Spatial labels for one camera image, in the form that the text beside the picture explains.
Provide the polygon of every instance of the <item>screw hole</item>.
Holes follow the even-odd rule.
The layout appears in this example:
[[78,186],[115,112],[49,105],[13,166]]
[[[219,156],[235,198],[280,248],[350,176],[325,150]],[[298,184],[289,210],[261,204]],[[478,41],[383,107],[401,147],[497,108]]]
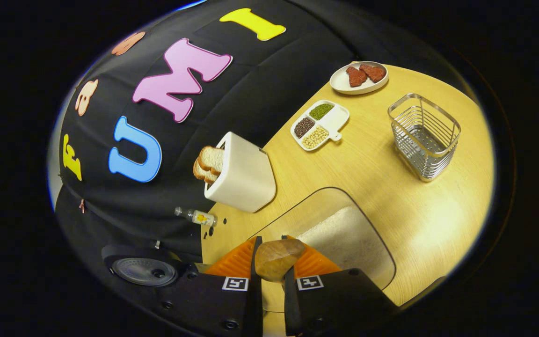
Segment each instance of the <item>screw hole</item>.
[[235,320],[226,320],[222,322],[222,326],[226,330],[234,330],[238,328],[238,322],[236,322]]
[[154,271],[151,271],[151,273],[154,275],[154,277],[157,277],[157,278],[165,277],[165,273],[161,269],[155,269]]

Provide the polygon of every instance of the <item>white plate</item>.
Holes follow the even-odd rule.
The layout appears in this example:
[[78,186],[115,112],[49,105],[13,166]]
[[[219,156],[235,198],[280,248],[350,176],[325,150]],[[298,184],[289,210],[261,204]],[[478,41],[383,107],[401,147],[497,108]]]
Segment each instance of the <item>white plate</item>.
[[[367,81],[365,81],[362,85],[351,88],[349,84],[349,75],[346,73],[346,70],[349,66],[353,66],[359,69],[359,66],[361,66],[362,64],[367,64],[368,66],[379,66],[386,71],[386,75],[383,79],[378,81],[378,83],[372,82],[371,79],[368,77]],[[342,68],[336,70],[332,77],[330,77],[330,86],[334,90],[342,94],[360,95],[365,94],[366,92],[372,92],[374,90],[380,89],[388,82],[388,77],[388,68],[385,67],[383,64],[370,61],[355,62],[353,64],[347,64],[346,66],[343,66]]]
[[[324,117],[322,117],[319,121],[316,121],[316,119],[311,117],[309,113],[310,111],[315,109],[317,105],[325,104],[325,103],[331,104],[334,107],[332,107],[332,109],[330,109],[330,111],[328,111],[328,113],[325,114]],[[310,128],[307,132],[305,132],[305,134],[303,134],[301,138],[298,138],[297,135],[295,134],[295,127],[305,117],[315,122],[315,124],[313,124],[312,128]],[[297,144],[300,147],[302,147],[302,149],[304,149],[305,151],[313,151],[319,148],[321,145],[323,145],[323,143],[325,143],[328,139],[331,139],[333,141],[339,141],[340,138],[342,138],[342,134],[340,134],[338,130],[342,128],[342,126],[344,125],[344,123],[346,123],[349,117],[350,117],[349,111],[342,105],[336,104],[328,100],[319,100],[313,103],[313,105],[310,108],[308,108],[304,113],[302,113],[301,116],[299,116],[298,119],[292,124],[291,126],[292,138],[294,138]],[[328,131],[328,136],[323,141],[321,141],[321,143],[317,144],[315,147],[312,147],[311,149],[307,149],[303,145],[302,141],[305,138],[305,136],[308,136],[309,134],[311,134],[311,132],[314,132],[314,130],[317,129],[317,126],[321,126],[322,128],[325,128]]]

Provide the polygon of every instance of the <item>screw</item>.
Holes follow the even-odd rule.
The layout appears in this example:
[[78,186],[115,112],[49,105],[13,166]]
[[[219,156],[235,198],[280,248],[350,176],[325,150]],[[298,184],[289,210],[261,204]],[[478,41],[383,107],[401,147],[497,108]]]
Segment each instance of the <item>screw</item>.
[[236,322],[235,320],[225,320],[224,322],[222,322],[222,325],[226,330],[233,330],[238,328],[238,322]]

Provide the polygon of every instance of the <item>pink letter m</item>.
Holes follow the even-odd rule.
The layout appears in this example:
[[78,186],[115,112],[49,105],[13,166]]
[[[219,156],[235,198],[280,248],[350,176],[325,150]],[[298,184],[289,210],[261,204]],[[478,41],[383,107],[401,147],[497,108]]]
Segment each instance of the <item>pink letter m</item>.
[[171,71],[169,74],[145,77],[137,85],[133,102],[146,100],[174,114],[174,121],[182,123],[189,115],[193,100],[178,100],[170,94],[200,94],[201,85],[189,69],[201,74],[205,82],[213,81],[232,62],[231,55],[218,55],[189,43],[182,38],[171,45],[163,55]]

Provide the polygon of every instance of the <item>black beans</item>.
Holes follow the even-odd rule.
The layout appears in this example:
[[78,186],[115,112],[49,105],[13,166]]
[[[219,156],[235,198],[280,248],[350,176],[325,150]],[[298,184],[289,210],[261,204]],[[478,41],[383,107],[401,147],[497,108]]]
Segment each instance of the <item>black beans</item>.
[[315,125],[314,121],[307,117],[303,118],[299,124],[295,126],[295,135],[297,135],[297,138],[301,138],[309,129],[313,128],[313,125]]

